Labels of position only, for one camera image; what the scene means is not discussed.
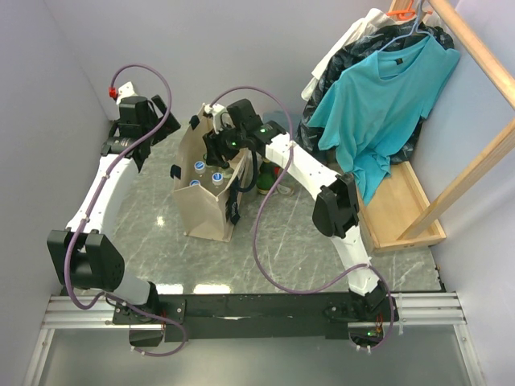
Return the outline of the green Perrier glass bottle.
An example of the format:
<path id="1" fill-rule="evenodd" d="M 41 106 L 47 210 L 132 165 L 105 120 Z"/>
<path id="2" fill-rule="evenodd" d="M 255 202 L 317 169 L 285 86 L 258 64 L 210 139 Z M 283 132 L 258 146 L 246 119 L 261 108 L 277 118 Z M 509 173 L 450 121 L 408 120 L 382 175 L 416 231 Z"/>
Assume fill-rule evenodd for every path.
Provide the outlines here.
<path id="1" fill-rule="evenodd" d="M 256 182 L 257 192 L 261 195 L 266 195 L 274 185 L 275 180 L 276 174 L 273 163 L 270 160 L 263 158 L 262 164 L 258 170 Z"/>

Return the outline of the clear Chang bottle green cap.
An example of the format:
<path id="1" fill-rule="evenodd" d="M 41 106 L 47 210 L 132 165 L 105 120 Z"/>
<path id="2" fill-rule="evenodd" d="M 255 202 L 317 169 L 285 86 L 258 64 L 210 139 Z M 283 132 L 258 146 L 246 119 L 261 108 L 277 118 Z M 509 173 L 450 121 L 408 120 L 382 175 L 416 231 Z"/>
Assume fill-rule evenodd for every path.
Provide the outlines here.
<path id="1" fill-rule="evenodd" d="M 282 178 L 281 182 L 277 186 L 277 191 L 281 195 L 292 196 L 297 188 L 297 182 L 288 173 Z"/>

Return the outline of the clear glass bottle silver cap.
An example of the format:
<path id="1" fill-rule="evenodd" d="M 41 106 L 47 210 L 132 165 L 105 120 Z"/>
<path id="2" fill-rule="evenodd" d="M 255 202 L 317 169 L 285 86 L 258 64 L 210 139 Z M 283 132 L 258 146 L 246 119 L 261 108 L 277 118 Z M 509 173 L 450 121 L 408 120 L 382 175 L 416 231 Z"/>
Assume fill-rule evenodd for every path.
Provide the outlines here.
<path id="1" fill-rule="evenodd" d="M 221 173 L 223 175 L 223 178 L 229 181 L 233 176 L 234 169 L 232 167 L 228 167 L 226 169 L 222 169 Z"/>

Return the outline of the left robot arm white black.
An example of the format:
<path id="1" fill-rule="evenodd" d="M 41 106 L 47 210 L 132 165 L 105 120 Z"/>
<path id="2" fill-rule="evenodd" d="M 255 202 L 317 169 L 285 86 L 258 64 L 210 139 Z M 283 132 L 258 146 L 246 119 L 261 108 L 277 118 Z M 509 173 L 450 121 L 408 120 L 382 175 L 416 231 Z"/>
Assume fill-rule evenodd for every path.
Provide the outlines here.
<path id="1" fill-rule="evenodd" d="M 161 312 L 155 285 L 126 270 L 110 240 L 122 199 L 150 155 L 150 148 L 179 129 L 163 99 L 118 92 L 119 118 L 101 147 L 97 174 L 78 212 L 47 247 L 61 285 L 67 290 L 100 290 L 132 304 L 139 321 Z"/>

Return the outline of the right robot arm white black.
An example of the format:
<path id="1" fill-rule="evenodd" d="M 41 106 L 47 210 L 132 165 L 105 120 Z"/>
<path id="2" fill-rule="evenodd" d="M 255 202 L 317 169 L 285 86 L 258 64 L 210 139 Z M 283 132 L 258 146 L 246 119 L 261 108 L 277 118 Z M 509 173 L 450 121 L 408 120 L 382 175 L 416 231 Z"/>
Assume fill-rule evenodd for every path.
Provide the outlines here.
<path id="1" fill-rule="evenodd" d="M 389 299 L 361 237 L 353 176 L 339 174 L 317 161 L 277 122 L 263 122 L 247 99 L 227 107 L 205 105 L 204 115 L 213 123 L 204 135 L 208 165 L 222 166 L 239 150 L 251 150 L 307 190 L 315 201 L 312 222 L 335 246 L 348 279 L 350 303 L 344 311 L 362 320 L 375 319 Z"/>

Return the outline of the beige canvas tote bag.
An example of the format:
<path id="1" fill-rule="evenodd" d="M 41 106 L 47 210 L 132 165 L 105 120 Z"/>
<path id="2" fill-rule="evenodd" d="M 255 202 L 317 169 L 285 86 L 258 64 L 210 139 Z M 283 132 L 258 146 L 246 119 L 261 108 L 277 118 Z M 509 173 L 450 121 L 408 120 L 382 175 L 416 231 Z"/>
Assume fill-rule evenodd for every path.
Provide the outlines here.
<path id="1" fill-rule="evenodd" d="M 221 173 L 221 167 L 206 166 L 207 176 L 199 178 L 194 171 L 194 164 L 203 161 L 203 155 L 207 153 L 203 136 L 212 128 L 212 119 L 204 115 L 203 109 L 190 119 L 179 144 L 175 164 L 171 167 L 174 180 L 172 195 L 186 236 L 228 242 L 237 222 L 237 217 L 230 209 L 239 208 L 242 197 L 239 191 L 230 191 L 231 183 L 237 181 L 241 186 L 244 185 L 253 167 L 250 152 L 241 150 L 229 161 L 229 167 L 234 169 L 232 178 L 229 181 L 225 179 L 221 187 L 212 184 L 212 174 Z M 201 185 L 190 187 L 189 183 L 193 179 L 198 179 Z"/>

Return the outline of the folded grey cloth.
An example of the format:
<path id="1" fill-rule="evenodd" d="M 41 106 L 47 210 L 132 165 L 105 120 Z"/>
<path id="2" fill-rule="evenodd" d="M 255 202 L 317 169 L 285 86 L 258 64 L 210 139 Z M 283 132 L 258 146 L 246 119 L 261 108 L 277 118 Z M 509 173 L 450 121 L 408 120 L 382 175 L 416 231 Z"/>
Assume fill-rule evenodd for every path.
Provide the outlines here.
<path id="1" fill-rule="evenodd" d="M 290 121 L 292 124 L 293 131 L 297 130 L 301 119 L 302 119 L 302 116 L 300 114 L 296 114 L 296 113 L 290 114 Z M 283 111 L 273 111 L 273 112 L 264 113 L 262 116 L 262 120 L 264 122 L 275 121 L 281 127 L 283 127 L 286 131 L 288 131 L 290 128 L 288 118 Z"/>

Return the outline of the plastic water bottle blue cap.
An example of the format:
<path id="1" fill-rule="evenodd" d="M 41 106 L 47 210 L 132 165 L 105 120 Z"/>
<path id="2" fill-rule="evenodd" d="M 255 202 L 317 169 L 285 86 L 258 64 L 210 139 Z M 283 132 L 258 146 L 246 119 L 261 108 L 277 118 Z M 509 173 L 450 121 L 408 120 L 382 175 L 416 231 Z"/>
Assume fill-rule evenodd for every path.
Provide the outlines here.
<path id="1" fill-rule="evenodd" d="M 204 161 L 197 161 L 194 164 L 194 171 L 199 178 L 206 177 L 208 174 L 207 167 Z"/>

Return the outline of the teal t-shirt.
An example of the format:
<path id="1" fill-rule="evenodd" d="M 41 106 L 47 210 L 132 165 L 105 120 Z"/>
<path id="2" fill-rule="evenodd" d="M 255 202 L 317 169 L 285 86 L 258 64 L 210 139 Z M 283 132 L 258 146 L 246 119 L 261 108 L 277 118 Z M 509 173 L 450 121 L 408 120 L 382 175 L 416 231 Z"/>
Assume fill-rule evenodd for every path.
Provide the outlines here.
<path id="1" fill-rule="evenodd" d="M 433 37 L 399 51 L 375 51 L 344 70 L 308 121 L 321 128 L 320 150 L 334 150 L 364 203 L 390 174 L 390 158 L 427 119 L 460 53 Z"/>

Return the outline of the white garment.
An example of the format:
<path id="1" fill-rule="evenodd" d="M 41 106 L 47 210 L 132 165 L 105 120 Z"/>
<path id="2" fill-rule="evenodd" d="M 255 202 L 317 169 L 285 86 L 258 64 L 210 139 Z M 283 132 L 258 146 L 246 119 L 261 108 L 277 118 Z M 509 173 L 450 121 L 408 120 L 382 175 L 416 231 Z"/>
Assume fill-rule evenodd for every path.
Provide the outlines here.
<path id="1" fill-rule="evenodd" d="M 377 8 L 372 8 L 365 17 L 359 18 L 357 21 L 355 21 L 311 71 L 311 80 L 301 92 L 301 98 L 304 101 L 309 100 L 312 93 L 315 91 L 315 86 L 318 84 L 318 81 L 323 75 L 329 60 L 336 54 L 338 50 L 349 45 L 350 43 L 356 42 L 358 39 L 366 35 L 371 35 L 373 32 L 378 31 L 381 27 L 392 26 L 395 24 L 397 24 L 397 22 L 393 18 L 389 17 L 385 12 Z"/>

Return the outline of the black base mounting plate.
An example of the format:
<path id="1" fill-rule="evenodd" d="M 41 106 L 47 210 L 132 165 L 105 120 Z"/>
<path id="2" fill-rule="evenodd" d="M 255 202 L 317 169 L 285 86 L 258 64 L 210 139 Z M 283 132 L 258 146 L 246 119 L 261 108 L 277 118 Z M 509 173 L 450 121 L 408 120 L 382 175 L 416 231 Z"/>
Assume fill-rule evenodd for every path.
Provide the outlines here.
<path id="1" fill-rule="evenodd" d="M 262 339 L 324 337 L 347 339 L 352 323 L 398 321 L 395 300 L 375 318 L 360 318 L 344 308 L 350 292 L 319 294 L 162 294 L 158 316 L 167 322 L 139 314 L 116 303 L 112 322 L 131 326 L 130 342 L 156 347 L 161 341 L 184 339 Z"/>

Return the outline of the orange hanger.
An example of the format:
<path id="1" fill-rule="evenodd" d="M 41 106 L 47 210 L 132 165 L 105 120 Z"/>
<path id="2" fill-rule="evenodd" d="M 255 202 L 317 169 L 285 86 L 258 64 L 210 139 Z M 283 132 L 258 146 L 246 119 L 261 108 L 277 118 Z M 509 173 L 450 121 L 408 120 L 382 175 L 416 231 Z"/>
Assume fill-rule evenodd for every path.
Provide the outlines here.
<path id="1" fill-rule="evenodd" d="M 387 13 L 389 17 L 395 17 L 398 20 L 409 20 L 415 17 L 416 14 L 417 11 L 412 6 L 408 6 L 408 8 L 404 10 L 391 10 Z"/>

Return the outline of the wooden clothes rack frame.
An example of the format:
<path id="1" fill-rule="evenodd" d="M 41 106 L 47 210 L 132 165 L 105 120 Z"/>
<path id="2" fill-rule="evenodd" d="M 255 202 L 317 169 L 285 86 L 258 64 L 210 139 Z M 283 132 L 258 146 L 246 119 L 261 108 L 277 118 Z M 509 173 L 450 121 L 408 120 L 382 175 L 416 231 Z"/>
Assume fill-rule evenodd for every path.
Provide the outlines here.
<path id="1" fill-rule="evenodd" d="M 362 209 L 374 253 L 442 242 L 451 206 L 514 147 L 514 3 L 433 1 L 431 8 L 462 56 L 411 162 L 394 166 Z"/>

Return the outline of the aluminium rail frame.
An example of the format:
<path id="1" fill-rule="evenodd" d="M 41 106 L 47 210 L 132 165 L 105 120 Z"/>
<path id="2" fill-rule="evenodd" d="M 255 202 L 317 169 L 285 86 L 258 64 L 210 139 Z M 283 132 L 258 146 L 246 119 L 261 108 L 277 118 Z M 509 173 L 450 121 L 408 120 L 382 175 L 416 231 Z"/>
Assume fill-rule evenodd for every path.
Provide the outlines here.
<path id="1" fill-rule="evenodd" d="M 127 329 L 157 343 L 193 339 L 324 337 L 361 339 L 361 347 L 382 337 L 388 341 L 410 326 L 452 326 L 468 379 L 484 385 L 485 377 L 472 345 L 457 294 L 409 292 L 384 296 L 373 308 L 350 293 L 162 294 L 167 322 L 148 318 L 120 302 L 98 302 L 78 310 L 65 296 L 49 300 L 23 383 L 37 385 L 57 330 Z"/>

